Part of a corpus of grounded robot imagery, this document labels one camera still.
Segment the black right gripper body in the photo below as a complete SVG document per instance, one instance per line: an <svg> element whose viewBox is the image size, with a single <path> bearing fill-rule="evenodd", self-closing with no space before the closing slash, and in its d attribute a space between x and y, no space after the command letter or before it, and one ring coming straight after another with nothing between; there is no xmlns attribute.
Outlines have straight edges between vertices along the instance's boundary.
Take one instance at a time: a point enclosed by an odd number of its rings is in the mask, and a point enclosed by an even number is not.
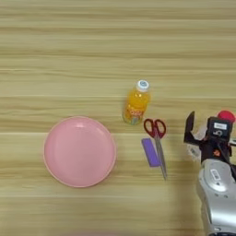
<svg viewBox="0 0 236 236"><path fill-rule="evenodd" d="M230 163L231 146L227 142L217 139L203 139L199 146L201 150L201 161L216 159Z"/></svg>

